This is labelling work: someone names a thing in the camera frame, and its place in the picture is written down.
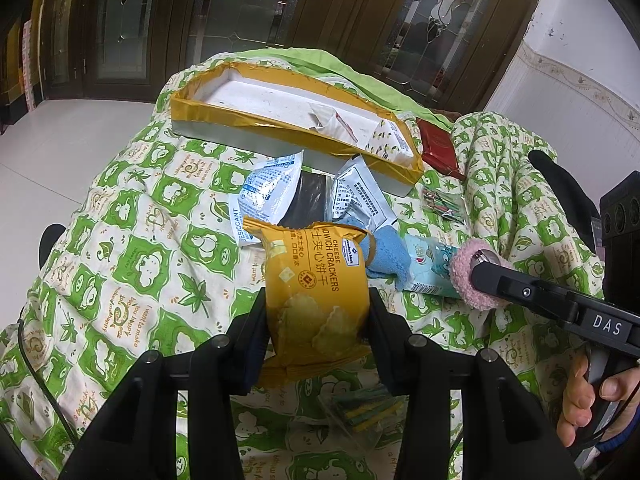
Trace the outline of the right hand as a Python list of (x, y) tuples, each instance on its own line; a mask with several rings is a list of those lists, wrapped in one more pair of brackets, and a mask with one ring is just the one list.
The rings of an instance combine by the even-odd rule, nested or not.
[(606, 378), (598, 391), (593, 389), (585, 378), (589, 361), (584, 352), (574, 357), (570, 374), (563, 392), (562, 411), (556, 434), (568, 448), (576, 439), (578, 428), (587, 426), (592, 419), (591, 408), (597, 399), (629, 404), (620, 413), (618, 419), (605, 431), (601, 442), (617, 438), (628, 427), (634, 426), (639, 406), (639, 367)]

